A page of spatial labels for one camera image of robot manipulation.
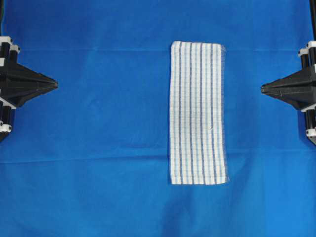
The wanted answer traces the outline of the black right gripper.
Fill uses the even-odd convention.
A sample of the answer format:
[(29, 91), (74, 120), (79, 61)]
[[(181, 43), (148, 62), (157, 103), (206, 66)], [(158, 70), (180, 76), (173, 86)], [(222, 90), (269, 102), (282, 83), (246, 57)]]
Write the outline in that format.
[(312, 86), (316, 83), (316, 41), (309, 41), (305, 48), (299, 50), (302, 70), (287, 77), (277, 79), (261, 86), (261, 93), (281, 100), (300, 110), (305, 118), (305, 135), (316, 144), (316, 93), (312, 91), (269, 90), (274, 88), (290, 88)]

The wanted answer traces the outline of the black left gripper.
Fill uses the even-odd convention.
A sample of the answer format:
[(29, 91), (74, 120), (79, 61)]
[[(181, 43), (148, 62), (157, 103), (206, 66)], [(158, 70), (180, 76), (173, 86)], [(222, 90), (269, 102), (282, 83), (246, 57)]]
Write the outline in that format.
[[(58, 82), (54, 79), (35, 72), (17, 63), (19, 46), (13, 44), (9, 36), (0, 37), (0, 68), (4, 69), (9, 61), (9, 78), (0, 73), (0, 141), (2, 142), (13, 131), (16, 107), (23, 106), (27, 101), (58, 88)], [(36, 88), (14, 89), (9, 93), (9, 85), (29, 85), (39, 82), (49, 84)]]

